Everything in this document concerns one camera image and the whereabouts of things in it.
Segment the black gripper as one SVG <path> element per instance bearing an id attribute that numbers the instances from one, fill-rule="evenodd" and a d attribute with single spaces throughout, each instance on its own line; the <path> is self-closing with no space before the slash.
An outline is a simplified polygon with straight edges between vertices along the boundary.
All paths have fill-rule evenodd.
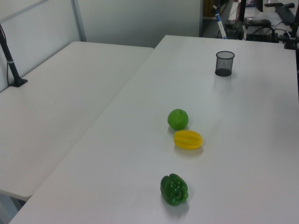
<path id="1" fill-rule="evenodd" d="M 214 0 L 214 5 L 211 9 L 211 13 L 217 14 L 218 13 L 218 8 L 222 7 L 223 5 L 227 4 L 228 0 Z"/>

